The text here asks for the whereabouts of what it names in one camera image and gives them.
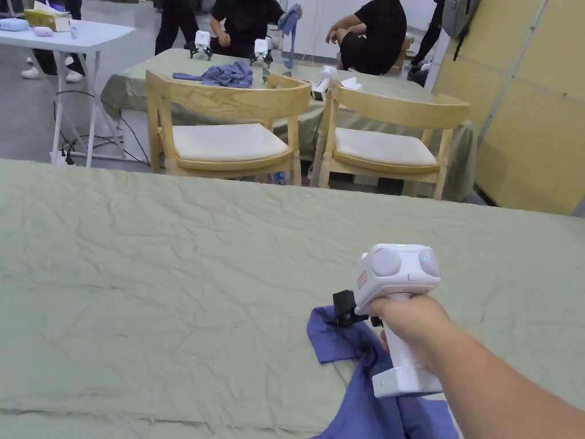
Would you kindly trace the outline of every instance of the blue towel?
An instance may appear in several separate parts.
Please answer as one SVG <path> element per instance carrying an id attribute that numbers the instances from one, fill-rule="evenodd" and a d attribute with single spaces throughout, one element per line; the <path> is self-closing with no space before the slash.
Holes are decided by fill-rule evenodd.
<path id="1" fill-rule="evenodd" d="M 445 401 L 374 396 L 372 376 L 390 369 L 392 362 L 365 323 L 341 328 L 332 306 L 315 308 L 307 324 L 307 334 L 320 363 L 359 360 L 337 416 L 318 438 L 458 438 Z"/>
<path id="2" fill-rule="evenodd" d="M 292 32 L 290 58 L 284 63 L 287 68 L 294 67 L 294 40 L 297 38 L 298 8 L 299 5 L 295 4 L 278 20 L 278 30 L 282 30 L 285 35 L 290 35 Z"/>
<path id="3" fill-rule="evenodd" d="M 242 61 L 233 64 L 210 67 L 201 76 L 194 76 L 194 81 L 202 81 L 203 85 L 217 85 L 218 87 L 250 88 L 254 78 L 252 69 Z"/>

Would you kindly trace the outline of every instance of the round button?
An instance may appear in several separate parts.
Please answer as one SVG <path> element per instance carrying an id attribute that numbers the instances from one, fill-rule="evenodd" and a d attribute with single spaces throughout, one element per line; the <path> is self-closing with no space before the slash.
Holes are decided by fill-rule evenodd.
<path id="1" fill-rule="evenodd" d="M 435 252 L 432 249 L 425 248 L 424 250 L 421 250 L 418 259 L 421 261 L 421 268 L 426 274 L 433 277 L 441 276 L 439 263 L 437 262 Z"/>
<path id="2" fill-rule="evenodd" d="M 378 250 L 371 259 L 371 269 L 376 276 L 394 276 L 400 271 L 402 261 L 397 252 L 383 248 Z"/>

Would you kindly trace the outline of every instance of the tissue box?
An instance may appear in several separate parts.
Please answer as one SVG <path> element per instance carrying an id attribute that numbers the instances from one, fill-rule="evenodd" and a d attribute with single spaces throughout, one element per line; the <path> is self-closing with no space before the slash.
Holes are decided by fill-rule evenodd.
<path id="1" fill-rule="evenodd" d="M 25 20 L 31 26 L 50 28 L 54 32 L 70 32 L 72 19 L 71 14 L 67 12 L 50 14 L 38 9 L 25 9 Z"/>

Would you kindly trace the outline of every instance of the person's arm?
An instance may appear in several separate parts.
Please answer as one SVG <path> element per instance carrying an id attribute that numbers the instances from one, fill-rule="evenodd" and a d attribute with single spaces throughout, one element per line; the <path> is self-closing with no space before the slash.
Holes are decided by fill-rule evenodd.
<path id="1" fill-rule="evenodd" d="M 224 20 L 228 16 L 228 4 L 225 0 L 218 0 L 215 2 L 213 9 L 211 10 L 211 19 L 209 24 L 211 25 L 211 30 L 214 31 L 214 34 L 217 35 L 218 42 L 222 47 L 227 47 L 231 44 L 231 38 L 221 27 L 221 21 Z"/>
<path id="2" fill-rule="evenodd" d="M 364 35 L 367 31 L 367 27 L 362 23 L 361 25 L 352 26 L 348 30 L 356 35 Z"/>
<path id="3" fill-rule="evenodd" d="M 585 412 L 541 389 L 458 329 L 433 298 L 377 299 L 370 308 L 439 378 L 466 439 L 585 437 Z"/>
<path id="4" fill-rule="evenodd" d="M 327 32 L 327 38 L 325 39 L 325 43 L 329 44 L 330 40 L 333 40 L 333 42 L 335 43 L 337 41 L 336 32 L 339 29 L 349 29 L 352 26 L 357 26 L 361 24 L 362 22 L 355 14 L 351 14 L 348 15 L 347 17 L 342 18 L 333 26 L 331 26 L 331 29 L 329 29 L 329 32 Z"/>

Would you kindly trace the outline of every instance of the white folding table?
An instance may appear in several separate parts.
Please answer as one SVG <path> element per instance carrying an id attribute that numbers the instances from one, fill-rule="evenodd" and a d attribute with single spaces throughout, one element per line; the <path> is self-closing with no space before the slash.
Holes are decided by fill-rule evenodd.
<path id="1" fill-rule="evenodd" d="M 33 64 L 38 69 L 41 79 L 43 80 L 48 92 L 54 95 L 53 99 L 57 104 L 55 133 L 53 137 L 53 153 L 51 154 L 51 161 L 52 163 L 55 163 L 57 159 L 57 153 L 59 151 L 59 133 L 61 132 L 61 122 L 63 118 L 75 133 L 77 142 L 83 147 L 83 141 L 81 140 L 79 133 L 73 125 L 73 122 L 64 111 L 61 102 L 61 92 L 66 91 L 65 77 L 67 76 L 67 69 L 65 67 L 65 58 L 69 53 L 77 53 L 79 55 L 81 65 L 83 66 L 87 80 L 88 92 L 93 96 L 91 104 L 90 135 L 88 139 L 87 152 L 77 152 L 73 154 L 86 156 L 88 167 L 91 166 L 92 157 L 99 159 L 128 161 L 133 160 L 124 152 L 124 149 L 118 139 L 118 135 L 115 132 L 114 125 L 109 116 L 107 116 L 104 110 L 104 106 L 102 105 L 102 101 L 99 99 L 99 94 L 95 86 L 95 75 L 99 66 L 100 51 L 103 49 L 103 47 L 124 35 L 128 35 L 134 30 L 134 28 L 79 20 L 72 20 L 71 25 L 77 28 L 78 37 L 76 39 L 71 37 L 70 32 L 55 32 L 51 37 L 39 37 L 33 32 L 32 28 L 28 30 L 22 30 L 20 32 L 0 30 L 0 44 L 27 47 L 31 50 L 31 52 L 33 49 L 51 50 L 55 56 L 55 63 L 57 64 L 58 74 L 58 93 L 54 92 L 54 88 L 51 86 L 47 75 L 45 75 L 43 70 L 40 68 L 39 63 L 35 58 L 35 54 L 32 53 L 31 56 Z M 94 62 L 90 63 L 92 64 L 93 68 L 88 67 L 88 62 L 83 56 L 84 54 L 87 55 L 90 60 L 94 59 Z M 118 147 L 119 156 L 93 154 L 96 109 L 99 109 L 102 112 L 102 115 L 108 124 L 113 141 Z"/>

